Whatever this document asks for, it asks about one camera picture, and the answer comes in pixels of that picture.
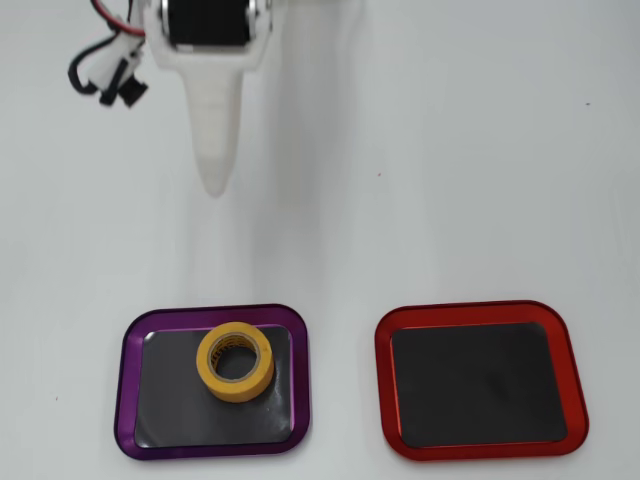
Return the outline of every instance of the tape roll core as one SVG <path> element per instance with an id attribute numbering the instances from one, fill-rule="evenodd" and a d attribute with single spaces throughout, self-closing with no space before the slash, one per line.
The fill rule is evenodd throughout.
<path id="1" fill-rule="evenodd" d="M 249 348 L 256 362 L 249 373 L 230 380 L 217 372 L 223 352 L 232 348 Z M 256 327 L 242 323 L 224 323 L 211 330 L 200 342 L 196 357 L 200 378 L 220 400 L 243 403 L 253 400 L 269 386 L 273 378 L 273 352 L 267 337 Z"/>

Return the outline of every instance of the purple tray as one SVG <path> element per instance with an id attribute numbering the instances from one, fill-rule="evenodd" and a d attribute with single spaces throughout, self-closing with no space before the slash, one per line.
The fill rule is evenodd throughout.
<path id="1" fill-rule="evenodd" d="M 138 392 L 145 337 L 152 332 L 211 330 L 227 322 L 284 327 L 291 339 L 292 431 L 282 443 L 141 448 L 135 442 Z M 120 449 L 137 460 L 235 455 L 273 455 L 291 450 L 304 438 L 311 420 L 307 328 L 294 310 L 282 305 L 155 310 L 138 317 L 122 342 L 114 434 Z"/>

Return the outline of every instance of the wire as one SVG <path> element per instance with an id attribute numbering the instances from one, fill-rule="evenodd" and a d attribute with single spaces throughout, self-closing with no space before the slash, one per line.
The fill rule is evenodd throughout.
<path id="1" fill-rule="evenodd" d="M 134 35 L 136 37 L 144 37 L 145 33 L 142 28 L 133 27 L 130 23 L 123 22 L 118 17 L 114 16 L 107 8 L 102 4 L 101 0 L 91 0 L 91 5 L 98 15 L 100 15 L 104 20 L 106 20 L 107 25 L 111 30 L 122 30 L 129 35 Z M 127 19 L 131 19 L 131 10 L 133 9 L 133 0 L 129 0 L 129 13 L 127 15 Z"/>
<path id="2" fill-rule="evenodd" d="M 97 52 L 98 50 L 110 45 L 116 37 L 120 34 L 120 32 L 115 32 L 109 38 L 105 38 L 101 42 L 96 43 L 95 45 L 91 45 L 90 47 L 85 48 L 81 51 L 76 57 L 71 61 L 69 65 L 69 81 L 71 82 L 71 86 L 81 95 L 93 95 L 98 91 L 98 88 L 92 83 L 87 83 L 83 85 L 80 81 L 80 77 L 78 76 L 78 67 L 82 63 L 82 61 L 87 58 L 92 53 Z"/>

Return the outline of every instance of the white table surface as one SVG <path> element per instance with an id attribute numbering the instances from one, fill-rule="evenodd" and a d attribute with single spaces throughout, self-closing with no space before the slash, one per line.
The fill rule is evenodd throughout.
<path id="1" fill-rule="evenodd" d="M 640 477 L 640 3 L 306 1 L 247 78 L 238 163 L 199 184 L 180 81 L 81 98 L 88 0 L 0 14 L 0 478 Z M 415 464 L 386 444 L 373 334 L 410 304 L 534 299 L 591 418 L 551 459 Z M 156 308 L 283 303 L 313 424 L 279 457 L 136 462 L 122 336 Z"/>

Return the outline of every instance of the black cable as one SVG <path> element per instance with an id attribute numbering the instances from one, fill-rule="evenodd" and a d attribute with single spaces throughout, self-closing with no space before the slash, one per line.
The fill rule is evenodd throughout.
<path id="1" fill-rule="evenodd" d="M 85 48 L 71 61 L 68 71 L 69 81 L 71 82 L 71 86 L 75 89 L 76 92 L 80 93 L 81 95 L 93 95 L 98 91 L 96 86 L 92 83 L 87 83 L 86 85 L 82 84 L 82 82 L 80 81 L 80 77 L 78 76 L 78 67 L 80 66 L 82 61 L 89 55 L 97 52 L 107 45 L 110 45 L 111 42 L 113 42 L 119 34 L 120 32 L 115 32 L 109 38 L 106 38 L 101 42 L 96 43 L 95 45 L 91 45 L 90 47 Z"/>
<path id="2" fill-rule="evenodd" d="M 118 97 L 118 90 L 120 89 L 120 82 L 122 81 L 122 76 L 124 72 L 127 70 L 129 66 L 129 62 L 127 62 L 124 58 L 120 60 L 118 64 L 118 68 L 116 68 L 116 73 L 113 75 L 111 79 L 111 83 L 109 83 L 109 87 L 102 93 L 100 97 L 100 103 L 110 107 L 113 105 L 113 102 L 116 101 Z"/>

